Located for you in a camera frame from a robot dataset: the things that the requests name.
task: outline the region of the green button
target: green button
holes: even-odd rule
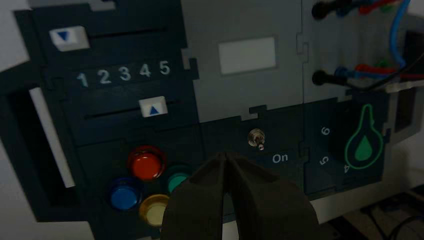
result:
[[[175,173],[168,179],[168,191],[172,193],[178,185],[189,178],[189,175],[183,172]]]

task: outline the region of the black cable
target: black cable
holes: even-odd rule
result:
[[[369,206],[369,207],[366,207],[366,208],[362,208],[360,211],[363,212],[364,214],[366,214],[371,219],[372,223],[374,223],[375,227],[377,228],[378,232],[380,233],[382,239],[388,240],[387,235],[385,234],[383,229],[380,227],[380,225],[377,223],[377,220],[372,213],[374,207],[375,207],[374,205]]]
[[[424,216],[411,216],[408,217],[407,219],[405,219],[403,222],[399,223],[399,225],[397,225],[390,233],[390,235],[388,236],[388,240],[392,240],[392,238],[394,240],[398,239],[398,235],[399,232],[401,231],[402,227],[412,223],[414,221],[418,221],[418,220],[424,220]]]
[[[385,232],[383,231],[383,229],[380,227],[380,225],[377,223],[376,218],[374,217],[374,215],[370,212],[369,214],[367,214],[368,217],[371,219],[371,221],[374,223],[374,225],[377,227],[378,232],[380,233],[381,237],[383,238],[383,240],[387,240],[387,235],[385,234]]]

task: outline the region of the number 2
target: number 2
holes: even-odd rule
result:
[[[97,75],[101,76],[100,83],[101,84],[111,84],[112,81],[108,80],[110,74],[108,71],[102,69],[97,72]]]

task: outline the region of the blank label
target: blank label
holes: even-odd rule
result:
[[[273,37],[225,42],[219,44],[221,73],[236,74],[274,68],[276,41]]]

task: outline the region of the black connector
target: black connector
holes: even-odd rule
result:
[[[335,84],[345,86],[348,82],[348,79],[346,77],[330,75],[327,74],[325,71],[319,70],[313,74],[312,82],[313,84],[318,86],[321,86],[323,84]]]
[[[312,16],[316,20],[323,20],[331,12],[346,8],[352,4],[352,0],[334,0],[331,2],[320,1],[312,8]]]

